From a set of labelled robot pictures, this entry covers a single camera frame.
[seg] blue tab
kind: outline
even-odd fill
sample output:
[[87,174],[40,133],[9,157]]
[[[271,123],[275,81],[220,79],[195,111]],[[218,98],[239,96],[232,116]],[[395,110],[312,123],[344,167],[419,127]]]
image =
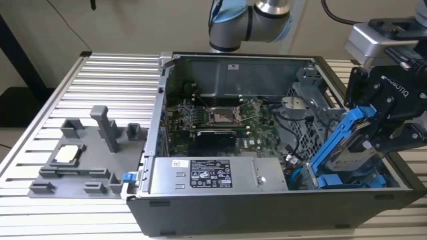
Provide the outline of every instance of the blue tab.
[[136,183],[136,174],[130,172],[123,174],[123,182],[131,184]]

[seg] gray post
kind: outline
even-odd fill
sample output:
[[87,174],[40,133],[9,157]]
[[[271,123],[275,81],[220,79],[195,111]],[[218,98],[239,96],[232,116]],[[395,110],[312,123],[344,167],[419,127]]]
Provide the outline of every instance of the gray post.
[[96,120],[99,131],[104,136],[104,140],[110,149],[110,152],[116,153],[120,150],[119,143],[116,141],[115,131],[111,128],[108,117],[107,117],[108,108],[107,106],[94,106],[91,111],[91,118]]

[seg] warning label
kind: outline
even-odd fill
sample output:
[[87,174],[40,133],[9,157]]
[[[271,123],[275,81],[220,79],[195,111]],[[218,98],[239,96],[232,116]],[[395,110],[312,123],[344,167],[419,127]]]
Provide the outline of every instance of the warning label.
[[230,160],[191,160],[192,188],[232,188],[232,171]]

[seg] white wall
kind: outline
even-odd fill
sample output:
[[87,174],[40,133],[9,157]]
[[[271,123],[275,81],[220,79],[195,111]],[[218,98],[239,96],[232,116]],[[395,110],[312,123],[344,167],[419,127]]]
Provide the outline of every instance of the white wall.
[[[376,18],[414,16],[416,0],[327,0],[327,5],[338,17],[367,22]],[[290,54],[316,55],[327,59],[351,59],[344,50],[350,32],[350,25],[330,19],[320,0],[306,0],[306,9],[292,39]]]
[[[159,54],[210,50],[211,0],[51,0],[94,52]],[[56,86],[86,45],[46,0],[0,0],[0,13],[39,74]],[[280,43],[247,43],[247,53],[276,54]]]
[[[282,46],[282,42],[246,42],[240,51],[286,54],[290,49],[294,55],[348,59],[343,45],[350,26],[328,19],[320,0],[296,1],[307,1],[307,5],[291,48]],[[366,21],[378,16],[414,14],[415,1],[328,0],[328,4],[336,15]],[[90,0],[51,2],[95,52],[158,54],[162,51],[210,50],[211,0],[98,0],[96,11],[91,10]],[[55,87],[80,52],[88,50],[86,45],[46,0],[0,0],[0,13],[41,78]],[[5,85],[4,78],[16,78],[15,70],[3,68],[0,89]]]

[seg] slotted aluminum surface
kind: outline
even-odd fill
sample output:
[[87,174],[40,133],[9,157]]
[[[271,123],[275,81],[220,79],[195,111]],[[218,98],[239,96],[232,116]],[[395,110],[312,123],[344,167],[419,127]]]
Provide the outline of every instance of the slotted aluminum surface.
[[[0,177],[0,237],[25,240],[148,239],[140,233],[122,200],[31,199],[27,193],[63,135],[59,127],[67,117],[80,117],[86,126],[94,126],[90,109],[102,104],[108,106],[108,116],[118,125],[136,122],[148,127],[159,77],[158,59],[155,55],[100,53],[79,59],[46,109],[0,164],[0,173],[4,169]],[[346,60],[327,62],[347,83],[354,64]],[[424,185],[426,154],[424,147],[400,153]],[[194,236],[192,239],[426,240],[426,225],[424,197],[402,210],[382,212],[354,230],[211,235]]]

